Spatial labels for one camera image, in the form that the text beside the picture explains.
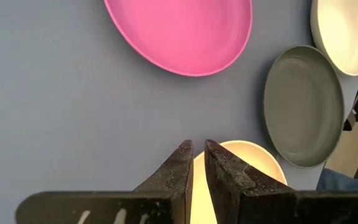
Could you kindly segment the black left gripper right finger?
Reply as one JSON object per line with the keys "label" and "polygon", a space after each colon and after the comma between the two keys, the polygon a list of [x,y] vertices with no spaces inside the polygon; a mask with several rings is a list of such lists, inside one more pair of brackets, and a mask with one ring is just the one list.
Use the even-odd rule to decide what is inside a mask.
{"label": "black left gripper right finger", "polygon": [[358,191],[297,191],[213,140],[206,180],[218,223],[358,223]]}

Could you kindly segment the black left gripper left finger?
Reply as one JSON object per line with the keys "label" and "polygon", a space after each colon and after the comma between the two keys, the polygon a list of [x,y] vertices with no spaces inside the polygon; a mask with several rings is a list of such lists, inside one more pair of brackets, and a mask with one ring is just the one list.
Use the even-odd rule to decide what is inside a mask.
{"label": "black left gripper left finger", "polygon": [[24,199],[17,223],[189,223],[193,143],[183,141],[167,160],[131,191],[51,191]]}

